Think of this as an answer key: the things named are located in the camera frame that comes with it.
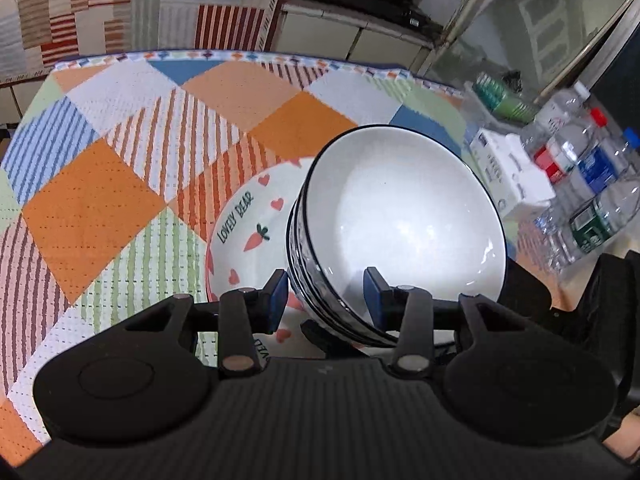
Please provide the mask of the pink bunny carrot plate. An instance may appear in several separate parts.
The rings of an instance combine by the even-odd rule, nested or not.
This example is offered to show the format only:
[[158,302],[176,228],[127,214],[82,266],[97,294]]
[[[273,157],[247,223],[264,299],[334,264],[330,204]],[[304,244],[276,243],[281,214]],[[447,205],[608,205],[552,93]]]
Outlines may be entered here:
[[[280,162],[256,174],[232,195],[216,221],[206,250],[207,296],[211,300],[239,287],[258,288],[272,272],[288,267],[288,232],[308,226],[299,236],[304,257],[291,280],[313,281],[302,294],[288,288],[288,305],[271,335],[255,337],[262,359],[272,356],[320,356],[300,326],[315,320],[334,335],[366,347],[384,348],[394,336],[372,323],[363,297],[363,271],[380,259],[365,215],[373,209],[372,162],[352,167],[333,158]],[[318,292],[319,298],[311,297]]]

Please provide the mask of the large white bowl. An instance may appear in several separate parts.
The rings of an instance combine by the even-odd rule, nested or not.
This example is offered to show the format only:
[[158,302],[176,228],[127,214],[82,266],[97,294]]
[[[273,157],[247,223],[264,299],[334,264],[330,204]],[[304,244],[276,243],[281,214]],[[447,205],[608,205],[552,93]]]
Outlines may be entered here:
[[312,161],[296,200],[298,253],[322,307],[352,330],[393,342],[401,315],[368,307],[364,272],[437,300],[499,298],[506,234],[469,166],[444,144],[386,125],[358,127]]

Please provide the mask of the small white bowl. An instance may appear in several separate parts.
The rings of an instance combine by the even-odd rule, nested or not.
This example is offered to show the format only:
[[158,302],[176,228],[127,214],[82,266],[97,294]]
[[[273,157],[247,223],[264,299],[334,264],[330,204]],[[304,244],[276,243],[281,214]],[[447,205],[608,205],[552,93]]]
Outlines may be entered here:
[[372,322],[363,295],[363,276],[347,280],[346,289],[334,288],[312,258],[303,240],[299,199],[293,202],[286,225],[286,258],[293,288],[308,312],[332,334],[355,344],[373,348],[394,348],[397,335],[385,333]]

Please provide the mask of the green label water bottle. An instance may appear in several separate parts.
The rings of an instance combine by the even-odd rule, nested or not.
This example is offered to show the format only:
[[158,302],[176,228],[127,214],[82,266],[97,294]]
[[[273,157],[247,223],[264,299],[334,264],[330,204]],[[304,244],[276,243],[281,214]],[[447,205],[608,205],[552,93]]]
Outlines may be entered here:
[[638,213],[639,177],[612,183],[550,234],[550,269],[561,272],[594,252],[623,231]]

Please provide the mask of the blue label water bottle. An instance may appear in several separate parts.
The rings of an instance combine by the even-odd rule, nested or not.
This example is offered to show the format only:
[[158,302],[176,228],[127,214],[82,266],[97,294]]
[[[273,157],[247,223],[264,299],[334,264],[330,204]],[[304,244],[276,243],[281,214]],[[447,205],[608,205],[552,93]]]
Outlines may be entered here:
[[552,234],[581,206],[622,177],[639,173],[639,133],[605,133],[580,156],[566,177],[553,185],[555,199],[536,221],[544,235]]

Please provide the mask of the white tissue box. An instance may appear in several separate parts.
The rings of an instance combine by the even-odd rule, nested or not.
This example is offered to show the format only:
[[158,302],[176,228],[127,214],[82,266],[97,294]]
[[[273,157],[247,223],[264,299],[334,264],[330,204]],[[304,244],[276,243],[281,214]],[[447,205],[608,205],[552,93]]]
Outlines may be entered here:
[[470,151],[502,220],[534,220],[550,207],[555,198],[551,182],[517,134],[480,128]]

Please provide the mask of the red label water bottle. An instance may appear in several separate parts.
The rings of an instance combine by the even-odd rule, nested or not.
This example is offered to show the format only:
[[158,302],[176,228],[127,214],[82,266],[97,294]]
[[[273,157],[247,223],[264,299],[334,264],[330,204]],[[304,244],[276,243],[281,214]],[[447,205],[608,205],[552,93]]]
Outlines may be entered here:
[[544,170],[552,184],[560,182],[588,150],[596,131],[607,123],[600,108],[590,108],[587,113],[570,119],[553,133],[534,153],[533,162]]

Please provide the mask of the colourful patchwork tablecloth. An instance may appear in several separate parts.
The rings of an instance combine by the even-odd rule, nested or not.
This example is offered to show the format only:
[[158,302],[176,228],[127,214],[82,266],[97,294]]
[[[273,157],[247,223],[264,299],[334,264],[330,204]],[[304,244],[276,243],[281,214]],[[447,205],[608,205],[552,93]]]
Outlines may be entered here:
[[241,51],[62,62],[1,161],[1,455],[47,441],[43,364],[175,292],[207,295],[205,246],[247,183],[269,186],[356,126],[466,154],[462,93],[402,68]]

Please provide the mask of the green cup stack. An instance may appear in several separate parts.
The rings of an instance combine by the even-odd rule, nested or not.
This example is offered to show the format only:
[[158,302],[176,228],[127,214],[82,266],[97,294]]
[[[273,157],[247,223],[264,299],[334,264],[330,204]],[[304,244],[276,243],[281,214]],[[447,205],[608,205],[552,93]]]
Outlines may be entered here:
[[472,88],[491,114],[497,118],[527,125],[537,114],[532,104],[523,101],[502,81],[484,72],[477,75]]

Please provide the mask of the striped counter cloth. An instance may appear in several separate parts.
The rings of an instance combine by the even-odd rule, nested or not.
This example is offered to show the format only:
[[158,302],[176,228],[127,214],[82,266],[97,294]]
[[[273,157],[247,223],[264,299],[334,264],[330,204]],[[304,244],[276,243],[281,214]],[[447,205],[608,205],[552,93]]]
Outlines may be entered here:
[[280,0],[1,0],[1,80],[129,51],[262,51]]

